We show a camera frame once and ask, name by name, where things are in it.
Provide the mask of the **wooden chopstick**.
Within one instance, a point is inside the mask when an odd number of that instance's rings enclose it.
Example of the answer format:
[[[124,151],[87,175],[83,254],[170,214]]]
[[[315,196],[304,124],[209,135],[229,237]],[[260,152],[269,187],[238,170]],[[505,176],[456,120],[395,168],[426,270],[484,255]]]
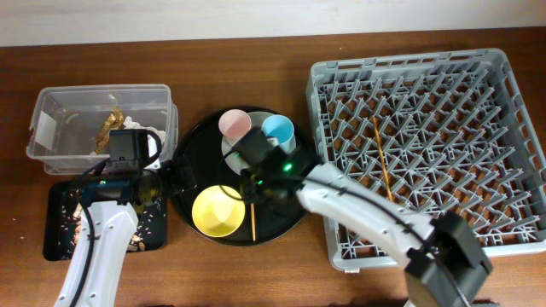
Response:
[[[381,146],[379,126],[378,126],[378,122],[377,122],[376,117],[372,117],[372,123],[374,125],[375,139],[376,139],[376,143],[377,143],[378,152],[379,152],[379,155],[380,155],[381,169],[382,169],[383,178],[384,178],[385,185],[386,185],[387,198],[390,201],[393,201],[392,191],[391,191],[391,188],[390,188],[389,175],[388,175],[387,168],[386,168],[385,156],[383,154],[383,150],[382,150],[382,146]]]
[[[250,214],[251,214],[252,238],[253,238],[253,241],[256,241],[257,233],[256,233],[256,217],[255,217],[255,204],[254,203],[251,203],[251,205],[250,205]]]

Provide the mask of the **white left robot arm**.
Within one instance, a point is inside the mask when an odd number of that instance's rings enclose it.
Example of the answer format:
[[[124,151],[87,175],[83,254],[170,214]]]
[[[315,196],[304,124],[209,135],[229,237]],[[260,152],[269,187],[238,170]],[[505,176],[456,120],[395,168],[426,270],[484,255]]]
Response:
[[[82,207],[80,231],[56,306],[113,306],[127,247],[145,211],[196,187],[189,160],[157,170],[142,160],[105,159],[71,182],[62,199]]]

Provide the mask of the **pink cup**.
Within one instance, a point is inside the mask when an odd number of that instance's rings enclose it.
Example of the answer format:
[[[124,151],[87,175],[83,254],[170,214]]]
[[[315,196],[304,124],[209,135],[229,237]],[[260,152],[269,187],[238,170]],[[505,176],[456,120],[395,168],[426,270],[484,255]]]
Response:
[[[226,142],[234,145],[251,130],[252,120],[245,111],[230,109],[221,115],[218,128]]]

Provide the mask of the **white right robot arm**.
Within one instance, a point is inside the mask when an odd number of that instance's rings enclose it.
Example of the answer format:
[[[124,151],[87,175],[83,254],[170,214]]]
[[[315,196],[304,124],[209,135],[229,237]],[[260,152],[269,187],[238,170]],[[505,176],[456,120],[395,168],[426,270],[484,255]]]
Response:
[[[331,218],[377,245],[404,270],[414,306],[469,306],[492,264],[468,223],[404,209],[352,181],[313,153],[244,149],[258,194]]]

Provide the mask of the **gold foil wrapper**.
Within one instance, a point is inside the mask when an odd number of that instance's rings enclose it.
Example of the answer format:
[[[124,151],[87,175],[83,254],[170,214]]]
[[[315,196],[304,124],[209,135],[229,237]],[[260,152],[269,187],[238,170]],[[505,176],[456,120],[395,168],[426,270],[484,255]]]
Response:
[[[115,107],[113,111],[107,116],[107,119],[105,120],[96,137],[96,149],[94,150],[95,154],[100,154],[102,150],[108,145],[110,131],[119,129],[124,122],[124,114],[118,107]]]

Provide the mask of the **food scraps and rice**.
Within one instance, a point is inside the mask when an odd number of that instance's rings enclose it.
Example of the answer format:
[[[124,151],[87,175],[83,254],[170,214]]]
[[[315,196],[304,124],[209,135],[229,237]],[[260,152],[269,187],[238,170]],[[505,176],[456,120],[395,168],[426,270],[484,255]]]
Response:
[[[79,203],[69,200],[61,205],[60,235],[56,247],[61,259],[72,256],[78,243],[83,210]],[[166,241],[166,213],[161,205],[155,205],[139,214],[136,232],[127,247],[128,252],[145,252],[160,248]]]

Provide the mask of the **white napkin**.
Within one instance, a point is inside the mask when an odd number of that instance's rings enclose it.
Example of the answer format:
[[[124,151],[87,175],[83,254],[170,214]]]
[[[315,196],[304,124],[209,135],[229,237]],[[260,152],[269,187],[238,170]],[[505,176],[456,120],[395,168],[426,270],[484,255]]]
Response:
[[[153,126],[143,126],[140,123],[134,121],[131,116],[125,117],[125,120],[123,122],[123,126],[125,129],[145,129],[150,130],[154,132],[159,139],[161,140],[161,143],[164,143],[166,140],[166,132],[164,130],[158,130],[154,128]]]

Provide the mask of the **yellow bowl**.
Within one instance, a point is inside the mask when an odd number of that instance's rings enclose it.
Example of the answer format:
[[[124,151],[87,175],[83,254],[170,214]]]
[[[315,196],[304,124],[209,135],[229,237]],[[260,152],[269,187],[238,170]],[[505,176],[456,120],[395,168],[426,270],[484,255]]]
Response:
[[[215,185],[205,188],[195,198],[191,217],[204,235],[221,238],[234,233],[246,215],[245,203],[233,188]]]

